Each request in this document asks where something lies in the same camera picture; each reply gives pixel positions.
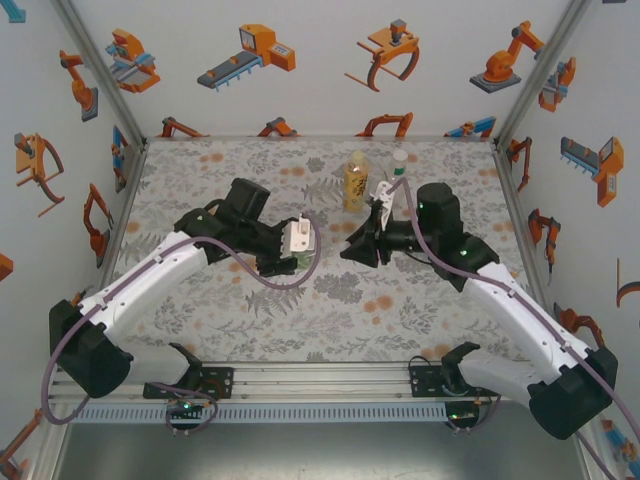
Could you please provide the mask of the aluminium mounting rail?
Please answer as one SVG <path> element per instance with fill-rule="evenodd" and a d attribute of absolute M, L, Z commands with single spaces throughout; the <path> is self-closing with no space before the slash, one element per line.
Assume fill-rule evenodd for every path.
<path fill-rule="evenodd" d="M 407 362 L 208 363 L 235 370 L 227 403 L 413 401 Z"/>

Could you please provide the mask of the floral tablecloth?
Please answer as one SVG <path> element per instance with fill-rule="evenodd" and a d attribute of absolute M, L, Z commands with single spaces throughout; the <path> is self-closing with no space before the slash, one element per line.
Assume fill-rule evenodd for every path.
<path fill-rule="evenodd" d="M 422 255 L 393 255 L 369 268 L 343 260 L 345 239 L 366 219 L 343 208 L 348 157 L 363 151 L 371 179 L 386 179 L 392 154 L 408 155 L 412 187 L 448 184 L 465 229 L 494 249 L 527 284 L 494 158 L 494 146 L 469 141 L 358 139 L 155 140 L 148 147 L 115 274 L 142 260 L 188 211 L 225 196 L 235 178 L 271 195 L 261 215 L 275 224 L 311 215 L 322 233 L 321 261 L 299 288 L 290 277 L 264 286 L 252 259 L 209 266 L 173 288 L 129 329 L 130 343 L 184 345 L 208 361 L 437 360 L 470 341 L 515 361 L 525 355 L 473 299 L 440 279 Z"/>

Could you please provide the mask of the yellow tea bottle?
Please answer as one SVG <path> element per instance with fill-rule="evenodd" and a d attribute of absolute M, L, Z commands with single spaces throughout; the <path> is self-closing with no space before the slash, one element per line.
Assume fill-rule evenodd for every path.
<path fill-rule="evenodd" d="M 363 151 L 354 151 L 344 165 L 343 205 L 348 212 L 362 210 L 367 194 L 370 163 Z"/>

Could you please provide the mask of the aluminium side rail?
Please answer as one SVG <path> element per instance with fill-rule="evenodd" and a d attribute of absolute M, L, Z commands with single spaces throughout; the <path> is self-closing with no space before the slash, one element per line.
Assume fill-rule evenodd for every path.
<path fill-rule="evenodd" d="M 506 283 L 495 286 L 473 282 L 469 297 L 476 300 L 492 320 L 500 325 L 535 366 L 539 375 L 549 380 L 558 373 L 561 366 L 576 365 L 576 361 L 566 351 L 567 346 L 573 346 L 581 358 L 586 357 L 588 346 L 556 322 L 548 288 L 537 268 L 536 250 L 506 154 L 495 148 L 494 158 L 528 287 L 523 289 L 520 280 L 512 278 L 508 268 L 490 265 L 486 268 L 490 276 Z"/>
<path fill-rule="evenodd" d="M 97 292 L 106 287 L 113 280 L 113 275 L 117 260 L 120 255 L 120 249 L 125 236 L 126 224 L 130 219 L 131 209 L 139 187 L 142 170 L 147 158 L 149 143 L 145 143 L 140 150 L 131 150 L 127 158 L 130 162 L 129 180 L 124 192 L 124 200 L 121 204 L 120 212 L 117 215 L 117 222 L 111 228 L 110 245 L 105 254 L 105 263 L 98 273 L 91 273 L 88 257 L 79 254 L 72 242 L 65 240 L 59 244 L 60 250 L 54 252 L 54 259 L 51 263 L 52 271 L 49 274 L 50 280 L 53 281 L 50 300 L 57 302 L 59 299 L 66 297 L 73 287 L 78 287 L 86 280 L 95 280 L 94 287 L 90 290 Z"/>

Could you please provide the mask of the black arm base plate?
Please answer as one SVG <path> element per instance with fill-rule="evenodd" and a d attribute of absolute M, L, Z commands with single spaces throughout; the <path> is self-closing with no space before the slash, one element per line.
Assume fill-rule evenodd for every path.
<path fill-rule="evenodd" d="M 411 394 L 414 398 L 497 397 L 498 394 L 467 383 L 455 367 L 417 363 L 408 367 Z"/>
<path fill-rule="evenodd" d="M 232 394 L 235 370 L 231 367 L 202 367 L 199 373 L 187 373 L 173 388 L 202 392 L 215 400 L 229 399 Z M 177 398 L 179 393 L 169 391 L 166 387 L 145 383 L 142 396 L 144 399 Z"/>

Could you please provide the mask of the aluminium frame post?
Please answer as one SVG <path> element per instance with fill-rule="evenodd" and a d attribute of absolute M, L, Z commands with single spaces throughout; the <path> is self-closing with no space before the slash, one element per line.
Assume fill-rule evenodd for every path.
<path fill-rule="evenodd" d="M 496 148 L 505 150 L 512 140 L 518 126 L 525 118 L 528 110 L 537 98 L 543 84 L 551 73 L 551 69 L 559 61 L 574 31 L 580 25 L 584 15 L 594 0 L 570 0 L 560 19 L 545 44 L 544 50 L 536 61 L 524 87 L 516 98 L 515 104 L 502 124 L 497 135 Z"/>
<path fill-rule="evenodd" d="M 109 69 L 103 60 L 89 29 L 79 15 L 72 0 L 49 0 L 65 30 L 79 50 L 85 64 L 94 75 L 100 91 L 106 96 L 107 102 L 120 121 L 128 139 L 139 149 L 143 150 L 146 137 L 142 133 L 125 99 L 120 93 Z"/>

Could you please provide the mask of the clear bottle with green label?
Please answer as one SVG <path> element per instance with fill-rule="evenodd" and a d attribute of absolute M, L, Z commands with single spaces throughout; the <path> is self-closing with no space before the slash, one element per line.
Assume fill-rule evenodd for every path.
<path fill-rule="evenodd" d="M 391 174 L 390 180 L 395 183 L 400 177 L 405 174 L 408 164 L 408 153 L 403 149 L 397 149 L 392 154 Z"/>

